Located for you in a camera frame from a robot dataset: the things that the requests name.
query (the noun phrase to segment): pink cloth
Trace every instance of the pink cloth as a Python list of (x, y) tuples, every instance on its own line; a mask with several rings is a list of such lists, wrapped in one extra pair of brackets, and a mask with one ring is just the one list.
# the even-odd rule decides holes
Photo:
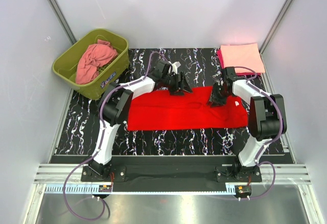
[[(222, 68), (229, 66), (248, 67), (258, 74), (265, 73), (265, 67), (262, 63), (258, 49), (258, 44), (247, 44), (239, 46), (222, 45), (217, 51)], [(235, 69), (237, 75), (250, 75), (248, 70), (238, 68)]]
[(77, 65), (76, 83), (87, 84), (98, 75), (98, 68), (110, 63), (118, 55), (108, 41), (98, 39), (98, 43), (88, 46)]

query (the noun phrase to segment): black marble surface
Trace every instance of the black marble surface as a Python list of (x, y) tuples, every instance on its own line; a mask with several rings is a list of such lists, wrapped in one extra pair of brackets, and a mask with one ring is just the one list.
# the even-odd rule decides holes
[[(131, 49), (130, 68), (117, 82), (128, 82), (144, 75), (152, 51), (163, 53), (171, 62), (179, 61), (191, 87), (210, 86), (220, 79), (217, 49)], [(255, 85), (264, 89), (259, 78)], [(64, 128), (55, 154), (92, 154), (100, 128), (98, 101), (73, 93)], [(230, 155), (238, 154), (249, 137), (247, 127), (221, 129), (188, 129), (127, 131), (120, 126), (113, 155)], [(280, 141), (270, 145), (266, 154), (284, 154)]]

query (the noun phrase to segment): metal floor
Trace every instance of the metal floor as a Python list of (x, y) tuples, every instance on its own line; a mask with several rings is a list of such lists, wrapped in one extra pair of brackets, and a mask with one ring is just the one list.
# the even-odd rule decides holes
[[(263, 186), (253, 186), (254, 195), (261, 194)], [(73, 206), (85, 195), (68, 195)], [(110, 218), (104, 216), (93, 223), (255, 223), (284, 224), (309, 223), (296, 186), (277, 185), (266, 197), (238, 202), (232, 196), (201, 195), (111, 195), (105, 200), (110, 207)], [(74, 206), (73, 209), (87, 218), (94, 218), (102, 211), (102, 204), (95, 199)], [(62, 194), (45, 194), (37, 224), (90, 223), (75, 218), (67, 210)]]

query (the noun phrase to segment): crumpled pink cloth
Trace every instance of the crumpled pink cloth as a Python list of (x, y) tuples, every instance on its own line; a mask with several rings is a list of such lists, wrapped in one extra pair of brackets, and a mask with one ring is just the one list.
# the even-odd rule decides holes
[(87, 84), (98, 75), (98, 68), (110, 63), (118, 55), (110, 42), (98, 39), (98, 43), (88, 46), (77, 65), (76, 83)]

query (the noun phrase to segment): green plastic basket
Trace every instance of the green plastic basket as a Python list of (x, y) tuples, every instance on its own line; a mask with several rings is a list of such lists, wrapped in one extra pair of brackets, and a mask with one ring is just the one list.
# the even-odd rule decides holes
[[(78, 62), (85, 53), (87, 47), (91, 44), (97, 43), (98, 39), (109, 41), (117, 50), (118, 55), (110, 64), (98, 69), (99, 75), (95, 80), (88, 84), (76, 84), (75, 78)], [(107, 30), (96, 29), (89, 32), (63, 53), (53, 63), (52, 70), (72, 89), (89, 99), (97, 100), (105, 92), (107, 85), (115, 81), (128, 65), (129, 58), (127, 40)]]

